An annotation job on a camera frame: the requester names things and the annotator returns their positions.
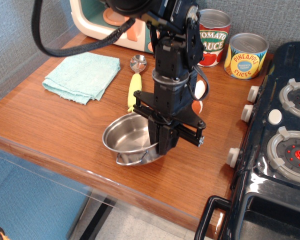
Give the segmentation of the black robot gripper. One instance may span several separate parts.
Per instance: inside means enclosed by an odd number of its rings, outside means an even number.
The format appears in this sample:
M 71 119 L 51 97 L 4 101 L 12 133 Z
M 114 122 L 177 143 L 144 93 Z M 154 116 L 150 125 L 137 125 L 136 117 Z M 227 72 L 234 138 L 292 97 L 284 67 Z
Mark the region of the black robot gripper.
M 162 37 L 153 48 L 152 93 L 136 91 L 134 111 L 148 120 L 150 143 L 158 144 L 160 155 L 174 148 L 179 138 L 200 146 L 205 122 L 192 110 L 197 76 L 202 75 L 198 62 L 204 46 L 199 37 L 188 40 Z

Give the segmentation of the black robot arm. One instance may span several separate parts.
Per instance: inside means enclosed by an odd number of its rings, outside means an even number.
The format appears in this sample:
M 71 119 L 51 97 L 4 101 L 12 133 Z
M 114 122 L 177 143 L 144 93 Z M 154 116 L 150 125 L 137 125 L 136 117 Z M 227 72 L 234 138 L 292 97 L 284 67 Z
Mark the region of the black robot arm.
M 199 62 L 200 12 L 194 0 L 108 0 L 116 13 L 146 23 L 155 58 L 153 92 L 136 91 L 134 111 L 148 120 L 149 138 L 160 155 L 179 140 L 200 146 L 204 121 L 193 111 Z

